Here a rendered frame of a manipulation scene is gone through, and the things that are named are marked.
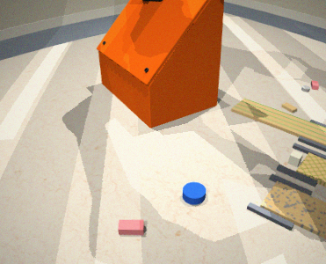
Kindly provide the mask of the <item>yellow crosshatch-patterned flat strip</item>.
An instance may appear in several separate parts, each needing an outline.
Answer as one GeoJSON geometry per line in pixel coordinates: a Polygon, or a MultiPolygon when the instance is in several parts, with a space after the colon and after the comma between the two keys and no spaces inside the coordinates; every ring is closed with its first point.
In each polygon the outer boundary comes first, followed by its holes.
{"type": "Polygon", "coordinates": [[[309,152],[296,172],[313,180],[318,180],[319,185],[326,187],[326,159],[319,158],[309,152]]]}

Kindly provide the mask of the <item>blue short cylinder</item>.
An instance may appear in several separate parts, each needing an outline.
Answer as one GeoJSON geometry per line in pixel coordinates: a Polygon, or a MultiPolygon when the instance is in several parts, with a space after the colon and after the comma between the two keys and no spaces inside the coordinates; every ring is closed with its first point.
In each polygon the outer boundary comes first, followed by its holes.
{"type": "Polygon", "coordinates": [[[183,199],[189,204],[200,204],[206,198],[205,187],[198,182],[189,182],[183,187],[183,199]]]}

